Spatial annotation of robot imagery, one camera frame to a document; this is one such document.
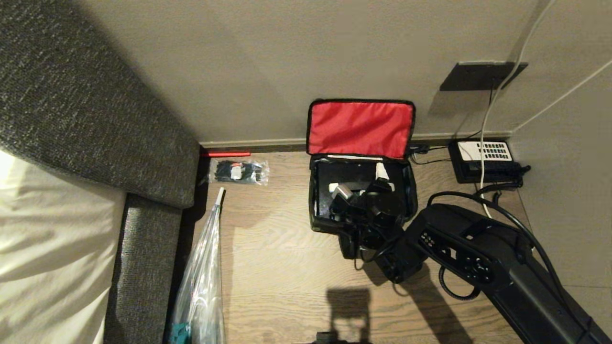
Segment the black wall plate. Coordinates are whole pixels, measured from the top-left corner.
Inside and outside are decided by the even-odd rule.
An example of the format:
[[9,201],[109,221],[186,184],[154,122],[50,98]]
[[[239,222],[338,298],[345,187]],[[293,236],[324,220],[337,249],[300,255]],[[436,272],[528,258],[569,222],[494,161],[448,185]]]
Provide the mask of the black wall plate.
[[[517,71],[504,86],[508,86],[523,69],[527,62],[521,62]],[[510,74],[514,62],[464,62],[455,64],[446,80],[440,85],[440,91],[489,91],[491,87],[497,89],[502,81]]]

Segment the red bag lid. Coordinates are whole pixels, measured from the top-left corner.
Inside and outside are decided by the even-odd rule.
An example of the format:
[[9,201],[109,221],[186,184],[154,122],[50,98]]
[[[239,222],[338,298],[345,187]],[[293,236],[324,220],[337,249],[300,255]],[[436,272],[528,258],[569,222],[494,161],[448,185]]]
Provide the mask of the red bag lid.
[[315,100],[308,112],[308,154],[405,158],[414,104],[404,100]]

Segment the wooden floor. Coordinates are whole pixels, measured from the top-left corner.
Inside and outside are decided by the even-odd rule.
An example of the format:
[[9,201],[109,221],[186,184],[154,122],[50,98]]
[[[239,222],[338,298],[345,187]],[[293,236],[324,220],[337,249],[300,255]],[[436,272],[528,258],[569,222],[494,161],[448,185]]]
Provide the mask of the wooden floor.
[[[420,162],[445,157],[445,149],[417,156]],[[332,327],[343,340],[366,337],[374,344],[520,342],[484,295],[468,302],[448,296],[434,261],[427,260],[407,282],[393,285],[375,263],[343,259],[336,236],[311,231],[309,155],[262,153],[253,158],[269,162],[267,187],[219,183],[209,190],[212,201],[218,187],[227,189],[221,246],[228,343],[311,343],[318,331]],[[450,162],[413,168],[420,209],[432,193],[475,190],[457,184]],[[440,201],[482,212],[468,200]],[[528,223],[517,193],[504,192],[500,205]],[[471,291],[452,274],[446,280],[458,294]]]

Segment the clear plastic sheet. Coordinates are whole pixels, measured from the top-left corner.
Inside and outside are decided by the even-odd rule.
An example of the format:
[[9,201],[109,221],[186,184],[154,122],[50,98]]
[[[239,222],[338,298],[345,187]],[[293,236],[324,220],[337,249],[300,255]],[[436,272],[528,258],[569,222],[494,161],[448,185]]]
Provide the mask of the clear plastic sheet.
[[269,175],[267,161],[213,158],[208,181],[267,185]]
[[219,250],[220,207],[224,189],[192,250],[172,317],[172,344],[224,344]]

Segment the open black case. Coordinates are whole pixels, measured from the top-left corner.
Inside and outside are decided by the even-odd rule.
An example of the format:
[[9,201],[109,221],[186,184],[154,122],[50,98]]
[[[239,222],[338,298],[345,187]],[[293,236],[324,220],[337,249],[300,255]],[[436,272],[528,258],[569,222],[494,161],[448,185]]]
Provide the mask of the open black case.
[[405,100],[321,99],[310,105],[308,203],[313,231],[342,233],[343,224],[329,216],[334,184],[359,193],[375,180],[377,163],[384,165],[401,199],[403,223],[416,214],[416,183],[408,162],[415,113],[414,104]]

